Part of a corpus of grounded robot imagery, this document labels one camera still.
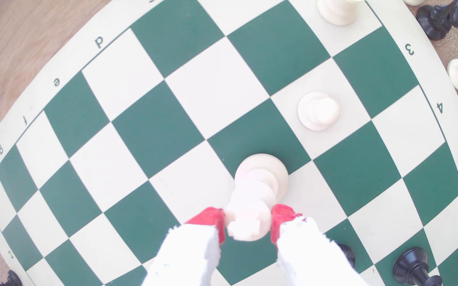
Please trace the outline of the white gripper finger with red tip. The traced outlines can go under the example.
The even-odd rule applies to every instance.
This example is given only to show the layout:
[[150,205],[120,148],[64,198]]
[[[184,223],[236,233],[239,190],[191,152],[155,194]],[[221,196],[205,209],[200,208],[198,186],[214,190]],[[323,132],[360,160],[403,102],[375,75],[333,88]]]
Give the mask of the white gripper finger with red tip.
[[271,216],[271,242],[287,285],[367,285],[314,218],[285,204],[274,205]]
[[225,242],[225,213],[207,207],[169,229],[142,285],[210,285]]

